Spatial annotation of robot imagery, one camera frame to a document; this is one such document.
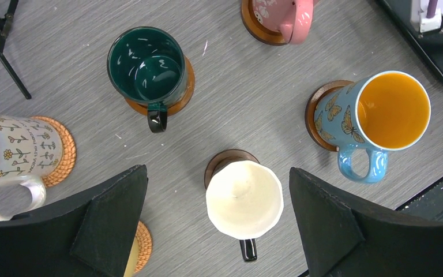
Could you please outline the blue mug yellow inside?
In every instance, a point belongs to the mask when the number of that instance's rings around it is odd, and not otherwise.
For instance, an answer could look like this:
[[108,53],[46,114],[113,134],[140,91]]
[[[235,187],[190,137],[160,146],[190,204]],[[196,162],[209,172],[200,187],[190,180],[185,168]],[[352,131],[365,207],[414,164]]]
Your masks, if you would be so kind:
[[340,172],[373,184],[384,178],[390,151],[407,149],[424,135],[431,104],[415,77],[389,70],[327,94],[314,115],[320,137],[338,147]]

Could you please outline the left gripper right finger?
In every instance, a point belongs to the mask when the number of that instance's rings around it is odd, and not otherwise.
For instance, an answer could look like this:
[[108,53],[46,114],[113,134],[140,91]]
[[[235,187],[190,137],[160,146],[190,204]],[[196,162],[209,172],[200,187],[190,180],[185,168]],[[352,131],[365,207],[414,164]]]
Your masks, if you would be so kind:
[[296,167],[289,190],[310,276],[443,276],[443,222],[383,207]]

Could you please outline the dark green mug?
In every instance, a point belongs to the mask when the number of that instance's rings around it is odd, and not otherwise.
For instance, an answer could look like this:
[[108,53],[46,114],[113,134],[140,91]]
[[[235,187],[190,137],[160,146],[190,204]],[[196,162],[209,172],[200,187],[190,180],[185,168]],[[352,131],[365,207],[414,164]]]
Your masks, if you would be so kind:
[[137,27],[122,33],[107,55],[112,86],[124,97],[147,107],[151,132],[167,128],[168,107],[187,87],[184,53],[166,31]]

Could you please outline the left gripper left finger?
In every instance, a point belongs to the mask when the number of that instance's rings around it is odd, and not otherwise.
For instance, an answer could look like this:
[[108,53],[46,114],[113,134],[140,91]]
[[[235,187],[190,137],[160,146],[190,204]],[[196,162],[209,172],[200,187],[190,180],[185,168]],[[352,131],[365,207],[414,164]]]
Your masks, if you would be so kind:
[[136,165],[0,222],[0,276],[122,276],[148,187]]

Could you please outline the pink mug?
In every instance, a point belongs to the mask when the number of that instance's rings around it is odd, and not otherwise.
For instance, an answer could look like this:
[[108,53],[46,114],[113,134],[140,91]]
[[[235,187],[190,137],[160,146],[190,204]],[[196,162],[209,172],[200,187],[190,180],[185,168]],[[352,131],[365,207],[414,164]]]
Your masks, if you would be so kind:
[[249,11],[255,19],[254,36],[275,46],[301,44],[309,35],[314,0],[256,0],[249,2]]

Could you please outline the white patterned mug orange inside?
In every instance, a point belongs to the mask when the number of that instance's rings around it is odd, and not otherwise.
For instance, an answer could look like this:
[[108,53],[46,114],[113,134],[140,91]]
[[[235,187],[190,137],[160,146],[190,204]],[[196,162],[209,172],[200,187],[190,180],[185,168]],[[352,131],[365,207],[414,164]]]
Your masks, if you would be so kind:
[[[41,119],[0,115],[0,187],[21,185],[32,200],[27,211],[46,200],[43,178],[52,173],[63,156],[58,130]],[[0,221],[10,220],[0,215]]]

